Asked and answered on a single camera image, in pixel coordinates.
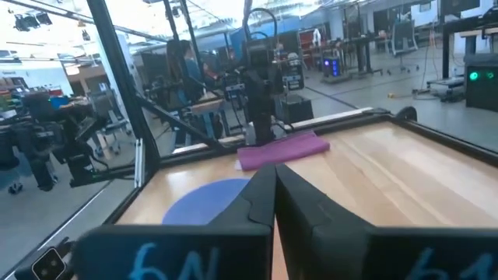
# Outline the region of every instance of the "green light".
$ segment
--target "green light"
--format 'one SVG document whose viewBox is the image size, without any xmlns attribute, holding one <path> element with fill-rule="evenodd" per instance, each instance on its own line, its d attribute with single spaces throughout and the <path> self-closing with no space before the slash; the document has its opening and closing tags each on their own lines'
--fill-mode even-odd
<svg viewBox="0 0 498 280">
<path fill-rule="evenodd" d="M 479 78 L 479 73 L 478 72 L 472 72 L 472 73 L 470 73 L 469 78 L 470 78 L 471 81 L 475 81 L 476 79 Z"/>
</svg>

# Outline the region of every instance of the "pink cloth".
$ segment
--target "pink cloth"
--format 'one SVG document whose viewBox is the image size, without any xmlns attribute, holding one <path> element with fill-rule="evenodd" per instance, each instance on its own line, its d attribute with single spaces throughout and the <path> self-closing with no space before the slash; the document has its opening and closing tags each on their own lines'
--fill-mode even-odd
<svg viewBox="0 0 498 280">
<path fill-rule="evenodd" d="M 242 170 L 256 170 L 269 163 L 284 163 L 328 151 L 330 143 L 307 131 L 279 139 L 261 147 L 237 150 Z"/>
</svg>

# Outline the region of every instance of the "blue circle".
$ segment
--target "blue circle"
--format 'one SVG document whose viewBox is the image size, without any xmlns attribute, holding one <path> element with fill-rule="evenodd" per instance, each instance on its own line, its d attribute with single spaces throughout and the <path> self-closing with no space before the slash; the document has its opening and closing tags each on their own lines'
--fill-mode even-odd
<svg viewBox="0 0 498 280">
<path fill-rule="evenodd" d="M 223 212 L 239 195 L 249 179 L 212 182 L 183 196 L 166 212 L 164 225 L 203 226 Z"/>
</svg>

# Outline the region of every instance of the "purple towel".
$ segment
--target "purple towel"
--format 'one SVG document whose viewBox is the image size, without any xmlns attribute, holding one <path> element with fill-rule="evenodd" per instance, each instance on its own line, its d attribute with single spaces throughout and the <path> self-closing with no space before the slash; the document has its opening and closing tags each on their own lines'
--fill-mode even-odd
<svg viewBox="0 0 498 280">
<path fill-rule="evenodd" d="M 284 163 L 293 159 L 328 151 L 330 143 L 313 131 L 291 135 L 261 147 L 237 150 L 242 170 L 256 170 L 268 163 Z"/>
</svg>

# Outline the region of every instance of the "gray floor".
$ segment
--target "gray floor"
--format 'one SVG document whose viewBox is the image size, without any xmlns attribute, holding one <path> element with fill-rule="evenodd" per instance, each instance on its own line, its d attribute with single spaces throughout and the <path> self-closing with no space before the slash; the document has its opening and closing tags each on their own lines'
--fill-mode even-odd
<svg viewBox="0 0 498 280">
<path fill-rule="evenodd" d="M 399 59 L 386 54 L 375 54 L 372 57 L 372 66 L 392 68 L 393 75 L 376 74 L 336 85 L 323 84 L 320 82 L 320 73 L 307 72 L 305 84 L 312 90 L 303 89 L 298 94 L 312 100 L 315 117 L 344 112 L 352 107 L 382 107 L 397 112 L 403 107 L 414 106 L 421 123 L 498 150 L 498 114 L 467 108 L 465 102 L 446 104 L 439 100 L 411 98 L 412 89 L 425 87 L 425 81 L 440 75 L 440 50 L 427 51 L 424 48 L 406 56 L 404 63 L 419 64 L 418 72 L 413 67 L 409 74 L 400 73 L 396 69 L 399 62 Z M 452 62 L 452 67 L 456 67 L 458 72 L 463 72 L 463 68 L 459 67 L 463 64 L 460 58 L 452 59 Z M 388 98 L 390 93 L 407 97 L 391 99 Z M 237 124 L 233 111 L 229 110 L 227 115 L 230 125 Z M 169 154 L 172 134 L 167 130 L 167 126 L 162 126 L 158 121 L 151 121 L 150 127 L 157 139 L 161 155 Z M 119 137 L 133 141 L 133 138 L 126 136 Z M 132 162 L 134 157 L 135 151 L 128 145 L 123 147 L 119 156 L 107 154 L 107 162 L 111 166 L 119 166 Z M 71 189 L 68 185 L 70 174 L 67 167 L 56 166 L 56 170 L 61 181 L 51 192 L 37 190 L 33 178 L 28 177 L 24 179 L 26 190 L 23 193 L 11 196 L 5 189 L 0 193 L 0 251 L 3 256 L 9 256 L 0 262 L 0 275 L 7 272 L 99 191 L 100 195 L 49 240 L 48 245 L 57 243 L 65 236 L 77 238 L 88 229 L 101 224 L 133 189 L 132 181 L 128 180 L 110 182 L 105 188 L 103 186 L 106 183 Z"/>
</svg>

